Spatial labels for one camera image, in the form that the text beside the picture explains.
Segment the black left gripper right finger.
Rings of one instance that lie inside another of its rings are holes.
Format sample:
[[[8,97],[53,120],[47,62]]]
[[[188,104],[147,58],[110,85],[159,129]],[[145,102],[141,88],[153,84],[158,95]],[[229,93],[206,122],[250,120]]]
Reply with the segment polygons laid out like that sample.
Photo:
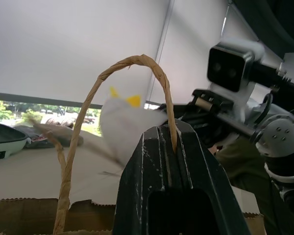
[[[187,123],[176,121],[186,196],[172,235],[250,235],[224,169]]]

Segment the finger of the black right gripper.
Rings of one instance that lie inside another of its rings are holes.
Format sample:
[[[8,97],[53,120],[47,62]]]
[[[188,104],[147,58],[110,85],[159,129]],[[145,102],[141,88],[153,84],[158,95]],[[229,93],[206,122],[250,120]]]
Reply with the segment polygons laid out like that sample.
[[[207,147],[218,142],[218,122],[212,114],[190,104],[174,104],[173,113],[175,119],[189,124]]]

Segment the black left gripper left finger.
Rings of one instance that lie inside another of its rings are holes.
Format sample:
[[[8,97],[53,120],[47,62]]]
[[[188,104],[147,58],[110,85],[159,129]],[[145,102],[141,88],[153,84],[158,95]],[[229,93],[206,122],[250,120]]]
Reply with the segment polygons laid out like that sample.
[[[120,178],[112,235],[149,235],[149,196],[168,188],[171,153],[167,125],[141,135]]]

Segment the white plush toy yellow ears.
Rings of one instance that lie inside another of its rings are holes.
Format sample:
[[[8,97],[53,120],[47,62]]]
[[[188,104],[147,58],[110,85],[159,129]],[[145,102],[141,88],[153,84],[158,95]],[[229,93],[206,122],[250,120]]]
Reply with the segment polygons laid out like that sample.
[[[144,109],[139,94],[122,97],[110,87],[110,95],[101,109],[99,124],[113,157],[125,167],[144,131],[162,125],[168,118],[161,111]]]

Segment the brown paper bag twisted handles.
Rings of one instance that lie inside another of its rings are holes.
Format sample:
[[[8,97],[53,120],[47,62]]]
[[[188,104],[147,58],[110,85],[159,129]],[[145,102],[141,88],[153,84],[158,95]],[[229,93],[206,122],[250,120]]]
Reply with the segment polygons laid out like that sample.
[[[184,208],[182,200],[186,196],[178,163],[177,150],[179,140],[176,127],[177,120],[173,116],[173,104],[167,76],[161,67],[146,55],[135,55],[125,58],[98,76],[77,118],[68,155],[65,156],[63,149],[57,147],[58,157],[61,162],[62,183],[55,217],[51,218],[46,214],[47,206],[44,201],[36,199],[1,200],[0,235],[112,235],[113,226],[103,231],[93,231],[93,227],[101,225],[101,222],[95,215],[81,213],[75,216],[70,213],[69,194],[71,191],[72,167],[81,122],[95,93],[102,82],[113,72],[134,64],[149,67],[163,87],[165,95],[168,109],[167,116],[169,119],[167,126],[170,131],[173,150],[173,153],[168,156],[170,181],[165,191],[154,192],[149,196],[148,231],[149,235],[172,235],[172,226],[178,221],[178,216]],[[248,219],[244,213],[243,216],[249,228],[250,235],[265,235],[265,228],[260,215],[254,215],[251,219]]]

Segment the person in olive clothing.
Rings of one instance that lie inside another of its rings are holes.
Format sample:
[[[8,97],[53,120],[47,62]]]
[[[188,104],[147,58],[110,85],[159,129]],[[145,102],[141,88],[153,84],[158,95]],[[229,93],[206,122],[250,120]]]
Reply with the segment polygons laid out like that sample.
[[[264,159],[248,140],[237,138],[214,156],[233,186],[252,192],[256,197],[269,196],[270,180],[264,169]]]

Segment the dark robot torso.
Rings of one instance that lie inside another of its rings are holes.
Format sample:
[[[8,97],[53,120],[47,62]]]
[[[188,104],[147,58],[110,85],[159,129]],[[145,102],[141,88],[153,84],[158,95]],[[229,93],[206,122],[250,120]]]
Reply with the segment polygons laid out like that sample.
[[[228,0],[258,39],[280,58],[294,53],[294,0]]]

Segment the white and black appliance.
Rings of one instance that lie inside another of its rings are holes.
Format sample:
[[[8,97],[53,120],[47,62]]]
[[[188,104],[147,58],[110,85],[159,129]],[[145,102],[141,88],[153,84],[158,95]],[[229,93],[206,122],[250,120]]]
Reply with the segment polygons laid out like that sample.
[[[0,124],[0,160],[21,151],[28,135],[12,127]]]

